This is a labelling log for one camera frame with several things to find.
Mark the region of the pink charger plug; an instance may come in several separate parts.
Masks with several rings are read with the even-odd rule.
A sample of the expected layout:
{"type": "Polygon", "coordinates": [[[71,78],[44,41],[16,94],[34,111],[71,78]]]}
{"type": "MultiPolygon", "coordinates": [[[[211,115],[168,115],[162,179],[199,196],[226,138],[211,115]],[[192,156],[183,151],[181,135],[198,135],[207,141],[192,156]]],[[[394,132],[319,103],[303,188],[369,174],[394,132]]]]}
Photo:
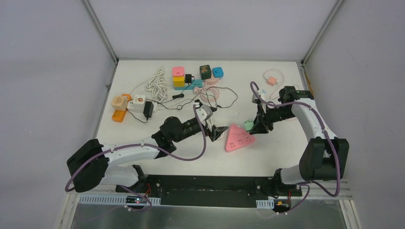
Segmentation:
{"type": "Polygon", "coordinates": [[[271,86],[275,86],[278,85],[278,80],[275,77],[270,76],[267,80],[266,83],[271,85],[271,86]]]}

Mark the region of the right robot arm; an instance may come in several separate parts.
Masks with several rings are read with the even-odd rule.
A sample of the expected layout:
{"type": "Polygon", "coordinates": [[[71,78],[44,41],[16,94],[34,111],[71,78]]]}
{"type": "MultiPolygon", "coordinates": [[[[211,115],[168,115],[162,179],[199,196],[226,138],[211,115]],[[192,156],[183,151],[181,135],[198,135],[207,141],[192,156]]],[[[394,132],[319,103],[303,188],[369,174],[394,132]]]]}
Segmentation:
{"type": "Polygon", "coordinates": [[[279,91],[279,103],[268,102],[250,83],[252,102],[257,105],[251,135],[267,134],[276,122],[297,118],[307,138],[307,146],[297,165],[279,168],[262,191],[270,196],[287,194],[296,186],[316,184],[327,195],[337,197],[341,189],[349,153],[349,142],[339,138],[325,124],[310,91],[285,86],[279,91]]]}

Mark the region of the pink triangular power strip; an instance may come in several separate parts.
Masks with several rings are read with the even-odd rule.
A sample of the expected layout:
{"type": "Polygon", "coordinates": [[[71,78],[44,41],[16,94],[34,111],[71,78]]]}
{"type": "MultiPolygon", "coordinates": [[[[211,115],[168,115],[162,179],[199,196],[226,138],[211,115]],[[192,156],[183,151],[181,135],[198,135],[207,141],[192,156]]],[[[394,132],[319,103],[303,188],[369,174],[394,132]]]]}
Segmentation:
{"type": "Polygon", "coordinates": [[[236,124],[231,124],[224,149],[229,153],[249,146],[255,141],[256,138],[253,135],[250,135],[245,129],[240,128],[236,124]]]}

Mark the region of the green charger plug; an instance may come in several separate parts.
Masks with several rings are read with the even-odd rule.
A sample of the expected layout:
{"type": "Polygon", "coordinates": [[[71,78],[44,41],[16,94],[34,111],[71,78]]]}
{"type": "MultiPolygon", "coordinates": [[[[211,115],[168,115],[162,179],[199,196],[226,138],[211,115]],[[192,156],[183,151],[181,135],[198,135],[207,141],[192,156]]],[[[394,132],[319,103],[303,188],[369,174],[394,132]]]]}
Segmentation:
{"type": "Polygon", "coordinates": [[[250,132],[252,128],[254,127],[254,121],[253,120],[246,120],[244,122],[244,128],[247,132],[250,132]]]}

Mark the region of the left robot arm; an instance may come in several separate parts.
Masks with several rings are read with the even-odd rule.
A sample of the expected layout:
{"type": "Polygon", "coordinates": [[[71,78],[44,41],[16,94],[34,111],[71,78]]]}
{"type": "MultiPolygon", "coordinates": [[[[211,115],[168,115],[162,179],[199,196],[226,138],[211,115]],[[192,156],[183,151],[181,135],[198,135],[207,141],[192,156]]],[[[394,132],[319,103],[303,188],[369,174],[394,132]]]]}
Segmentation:
{"type": "Polygon", "coordinates": [[[213,110],[205,104],[193,106],[193,112],[194,117],[185,122],[175,116],[166,118],[156,133],[134,143],[106,145],[96,138],[88,140],[66,162],[71,177],[65,185],[65,191],[83,193],[99,185],[116,185],[140,193],[146,186],[140,166],[124,167],[123,164],[165,156],[187,161],[173,154],[175,143],[198,133],[203,136],[203,149],[199,155],[188,160],[201,158],[206,151],[207,141],[218,140],[228,127],[212,124],[213,110]]]}

